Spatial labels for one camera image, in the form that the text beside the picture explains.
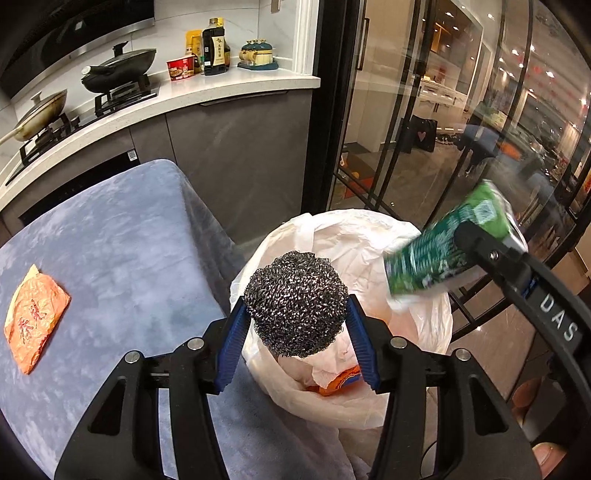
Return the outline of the steel wool scrubber ball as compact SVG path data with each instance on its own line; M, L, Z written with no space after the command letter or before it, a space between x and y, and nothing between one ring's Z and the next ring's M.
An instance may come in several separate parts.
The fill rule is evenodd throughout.
M290 251L252 274L242 295L254 330L274 356L308 357L335 341L349 291L328 259Z

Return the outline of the green white snack wrapper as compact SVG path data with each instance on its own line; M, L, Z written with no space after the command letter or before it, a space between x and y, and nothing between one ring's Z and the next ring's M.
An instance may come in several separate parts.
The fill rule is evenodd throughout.
M388 301L416 303L449 291L483 274L455 242L464 222L471 222L502 245L519 252L528 250L513 209L497 186L483 180L442 219L405 245L384 251Z

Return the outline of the orange plastic bag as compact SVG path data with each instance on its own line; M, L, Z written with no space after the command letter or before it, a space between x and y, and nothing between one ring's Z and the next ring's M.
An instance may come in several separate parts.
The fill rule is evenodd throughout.
M29 375L58 325L71 297L33 264L15 290L4 323L4 336L21 373Z

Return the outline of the white lined trash bin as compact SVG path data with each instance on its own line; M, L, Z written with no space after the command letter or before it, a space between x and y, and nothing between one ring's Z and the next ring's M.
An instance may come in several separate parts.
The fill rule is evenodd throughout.
M231 283L230 299L236 302L252 274L277 257L293 250L313 252L329 260L368 316L383 320L392 333L408 337L421 349L444 354L453 330L446 294L421 297L416 303L388 301L383 253L418 234L409 222L362 209L294 217L254 250ZM328 349L308 359L277 360L256 331L250 330L242 357L263 393L297 417L335 428L373 429L384 423L388 397L375 393L363 379L328 397L306 390L312 385L325 388L339 373L358 366L346 331Z

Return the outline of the white kitchen countertop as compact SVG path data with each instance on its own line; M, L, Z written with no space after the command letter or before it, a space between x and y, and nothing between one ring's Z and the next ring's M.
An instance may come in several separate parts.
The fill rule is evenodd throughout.
M274 91L315 89L320 85L318 77L284 69L249 71L232 68L221 75L166 81L156 96L78 130L26 167L12 182L2 180L1 206L6 207L26 187L69 156L123 128L192 105Z

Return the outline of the orange wrapper inside bin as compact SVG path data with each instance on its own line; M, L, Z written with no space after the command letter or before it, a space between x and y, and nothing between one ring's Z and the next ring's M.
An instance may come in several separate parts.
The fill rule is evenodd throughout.
M325 388L318 385L312 385L308 386L306 390L328 397L339 393L339 391L356 383L356 381L359 381L360 379L362 379L360 366L355 366L339 373L339 375L336 376Z

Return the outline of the blue grey velvet tablecloth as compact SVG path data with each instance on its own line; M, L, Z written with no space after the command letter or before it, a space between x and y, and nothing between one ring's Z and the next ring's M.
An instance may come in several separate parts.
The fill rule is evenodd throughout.
M155 160L39 217L1 249L1 303L31 267L70 303L30 374L1 349L1 410L52 475L88 404L123 355L171 352L229 312L242 254L176 165ZM277 407L244 364L209 398L233 479L363 479L368 465L335 428Z

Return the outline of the glass sliding door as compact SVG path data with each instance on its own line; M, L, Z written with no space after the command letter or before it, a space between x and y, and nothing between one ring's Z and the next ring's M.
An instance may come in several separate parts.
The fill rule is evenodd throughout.
M425 228L480 181L560 264L589 222L586 1L367 1L329 208Z

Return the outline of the built-in black oven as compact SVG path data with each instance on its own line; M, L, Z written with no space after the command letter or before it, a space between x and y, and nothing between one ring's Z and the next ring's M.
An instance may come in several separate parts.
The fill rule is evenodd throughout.
M41 215L82 191L139 165L140 161L134 149L117 155L81 173L45 195L24 211L19 216L19 220L24 226L27 226Z

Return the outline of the black gas stove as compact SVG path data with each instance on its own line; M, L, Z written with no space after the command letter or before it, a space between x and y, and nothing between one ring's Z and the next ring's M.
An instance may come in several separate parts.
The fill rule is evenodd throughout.
M116 87L107 93L94 98L92 109L75 115L73 112L63 111L58 119L35 134L20 147L13 165L7 165L1 173L1 178L8 186L29 165L37 161L42 155L54 148L69 136L82 128L118 111L152 99L158 94L158 87L151 84L147 75L138 80Z

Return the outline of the red instant noodle cup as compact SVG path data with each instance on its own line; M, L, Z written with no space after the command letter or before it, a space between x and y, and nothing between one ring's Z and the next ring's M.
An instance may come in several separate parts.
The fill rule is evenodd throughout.
M195 56L189 54L178 59L168 60L166 66L171 81L190 78L195 74Z

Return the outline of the dark soy sauce bottle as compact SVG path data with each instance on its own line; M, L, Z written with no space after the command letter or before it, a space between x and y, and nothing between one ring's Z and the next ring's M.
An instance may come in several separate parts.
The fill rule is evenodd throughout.
M228 71L230 66L230 49L225 40L224 19L213 17L208 26L202 30L202 71L204 75L212 76Z

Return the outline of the green lidded condiment jar set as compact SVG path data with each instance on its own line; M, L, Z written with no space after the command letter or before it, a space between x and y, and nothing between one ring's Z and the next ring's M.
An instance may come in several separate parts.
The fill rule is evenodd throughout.
M239 51L238 67L250 71L273 71L279 69L273 55L273 45L266 39L249 40Z

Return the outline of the black wok with lid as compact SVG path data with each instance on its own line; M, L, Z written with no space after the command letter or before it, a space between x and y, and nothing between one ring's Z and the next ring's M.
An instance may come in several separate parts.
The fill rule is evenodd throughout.
M154 48L125 51L127 42L112 47L113 57L100 65L82 69L82 85L93 93L107 93L122 85L138 80L151 67Z

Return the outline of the beige wok with lid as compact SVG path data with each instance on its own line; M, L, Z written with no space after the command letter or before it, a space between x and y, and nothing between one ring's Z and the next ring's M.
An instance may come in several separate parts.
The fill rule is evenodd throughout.
M66 100L66 90L58 91L44 98L41 97L41 91L37 92L31 98L33 106L19 120L15 128L0 139L0 144L4 144L10 139L20 142L30 140L60 117Z

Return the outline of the yellow seasoning packet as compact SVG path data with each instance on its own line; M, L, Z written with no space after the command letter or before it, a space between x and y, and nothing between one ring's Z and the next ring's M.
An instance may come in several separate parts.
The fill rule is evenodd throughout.
M185 33L185 54L193 56L193 71L201 72L202 63L202 31L189 30Z

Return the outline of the black range hood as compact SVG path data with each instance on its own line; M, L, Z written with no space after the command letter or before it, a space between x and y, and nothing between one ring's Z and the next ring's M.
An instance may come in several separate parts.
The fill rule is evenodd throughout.
M152 1L3 1L1 91L12 98L80 48L154 18Z

